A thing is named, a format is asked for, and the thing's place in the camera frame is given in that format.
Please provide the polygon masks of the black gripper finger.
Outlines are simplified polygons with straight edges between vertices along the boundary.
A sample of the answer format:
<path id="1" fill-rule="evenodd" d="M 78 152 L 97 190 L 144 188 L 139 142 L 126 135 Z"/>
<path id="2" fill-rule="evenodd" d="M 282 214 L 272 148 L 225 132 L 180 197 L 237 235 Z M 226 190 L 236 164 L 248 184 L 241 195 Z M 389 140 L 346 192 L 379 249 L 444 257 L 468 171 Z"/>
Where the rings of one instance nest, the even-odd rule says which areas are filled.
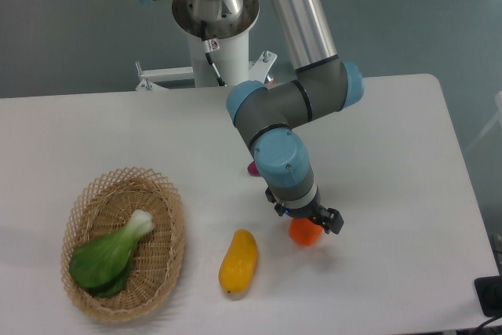
<path id="1" fill-rule="evenodd" d="M 289 210 L 276 200 L 276 197 L 273 195 L 270 188 L 266 189 L 265 196 L 267 200 L 274 206 L 275 212 L 280 217 L 288 213 Z"/>
<path id="2" fill-rule="evenodd" d="M 339 234 L 344 226 L 344 219 L 337 209 L 318 207 L 309 221 L 320 226 L 326 234 Z"/>

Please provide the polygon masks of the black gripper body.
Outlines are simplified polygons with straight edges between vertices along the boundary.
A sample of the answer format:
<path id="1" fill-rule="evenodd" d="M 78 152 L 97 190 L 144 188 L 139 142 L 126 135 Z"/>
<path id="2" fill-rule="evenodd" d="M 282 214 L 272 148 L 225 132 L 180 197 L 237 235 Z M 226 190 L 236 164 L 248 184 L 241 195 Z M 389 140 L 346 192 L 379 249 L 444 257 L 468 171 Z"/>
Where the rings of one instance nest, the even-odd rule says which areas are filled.
<path id="1" fill-rule="evenodd" d="M 276 200 L 286 207 L 289 211 L 284 216 L 292 218 L 307 218 L 309 219 L 318 207 L 324 207 L 320 201 L 320 193 L 317 187 L 312 189 L 300 199 L 292 202 Z"/>

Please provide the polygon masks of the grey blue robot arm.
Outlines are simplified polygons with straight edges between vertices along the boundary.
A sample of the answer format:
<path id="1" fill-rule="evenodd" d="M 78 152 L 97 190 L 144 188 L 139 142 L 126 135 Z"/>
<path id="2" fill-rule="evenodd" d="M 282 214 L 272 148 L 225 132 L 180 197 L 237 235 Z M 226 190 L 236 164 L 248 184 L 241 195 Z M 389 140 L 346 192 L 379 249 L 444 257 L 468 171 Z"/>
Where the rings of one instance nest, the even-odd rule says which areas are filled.
<path id="1" fill-rule="evenodd" d="M 271 1 L 296 72 L 294 80 L 273 88 L 266 79 L 275 55 L 249 58 L 258 0 L 173 0 L 172 14 L 187 36 L 195 85 L 230 89 L 227 112 L 277 214 L 336 234 L 343 218 L 321 204 L 307 149 L 294 129 L 359 102 L 363 78 L 355 64 L 340 60 L 320 0 Z"/>

